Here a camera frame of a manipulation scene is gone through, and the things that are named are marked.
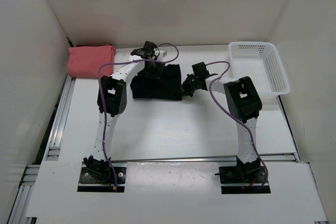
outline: folded towel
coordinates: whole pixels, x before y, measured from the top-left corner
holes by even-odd
[[[98,69],[105,63],[114,61],[115,48],[111,45],[101,47],[70,47],[68,74],[78,78],[98,78]],[[101,76],[113,73],[113,65],[101,70]]]

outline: plastic basket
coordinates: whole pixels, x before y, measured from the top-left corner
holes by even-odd
[[[267,42],[231,42],[229,52],[234,77],[249,76],[259,95],[289,93],[287,75],[275,45]]]

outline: white cardboard panel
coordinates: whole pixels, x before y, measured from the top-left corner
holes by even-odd
[[[274,28],[291,81],[282,97],[298,151],[310,162],[331,223],[336,223],[336,0],[290,0]]]
[[[0,0],[0,223],[50,120],[66,76],[67,47],[45,0]]]
[[[309,165],[267,163],[271,194],[222,195],[216,163],[128,163],[124,193],[77,192],[80,162],[43,162],[28,217],[38,223],[326,221]]]
[[[265,40],[287,0],[48,0],[75,44]]]
[[[179,47],[182,80],[192,64],[228,60],[227,46]],[[128,59],[132,49],[118,49],[116,62]],[[175,51],[168,48],[168,58]],[[209,66],[221,73],[226,64]],[[119,117],[111,145],[113,160],[235,156],[238,150],[236,123],[214,103],[208,91],[196,91],[183,101],[139,101],[127,89],[128,104]],[[60,161],[77,162],[88,157],[99,124],[97,80],[77,79],[64,129]],[[216,94],[227,107],[223,94]],[[294,153],[295,146],[277,100],[263,100],[257,122],[257,148],[261,154]]]

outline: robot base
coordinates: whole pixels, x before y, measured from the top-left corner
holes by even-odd
[[[237,176],[236,166],[221,166],[217,175],[221,178],[222,194],[270,194],[269,184],[262,188],[260,185],[265,182],[265,168],[254,173],[253,177],[242,180]]]
[[[117,190],[113,190],[114,178],[109,176],[106,181],[94,178],[89,169],[83,164],[79,175],[77,191],[92,191],[102,193],[123,193],[125,191],[126,167],[115,167],[117,174]]]

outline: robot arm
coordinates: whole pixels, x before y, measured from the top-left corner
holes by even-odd
[[[209,90],[210,83],[218,78],[216,74],[209,74],[203,62],[192,67],[194,74],[187,75],[181,86],[181,95],[192,97],[197,89]],[[212,91],[226,95],[231,115],[250,128],[256,144],[256,124],[262,103],[250,77],[240,79],[222,77],[213,82]],[[249,180],[260,169],[260,160],[253,148],[249,133],[244,127],[236,124],[238,131],[236,172],[242,180]]]
[[[164,63],[139,61],[151,59],[162,61],[166,56],[166,51],[159,51],[157,46],[146,41],[143,48],[135,49],[131,52],[128,61],[133,61],[122,66],[118,71],[110,76],[101,78],[101,85],[107,111],[105,150],[108,152],[111,147],[114,128],[121,113],[127,105],[126,87],[130,84],[134,76],[140,71],[145,71],[145,77],[159,79],[164,67]],[[98,181],[105,181],[110,175],[109,164],[103,153],[103,132],[104,132],[104,111],[100,93],[98,93],[99,106],[99,126],[96,141],[88,158],[84,158],[84,163],[92,177]]]

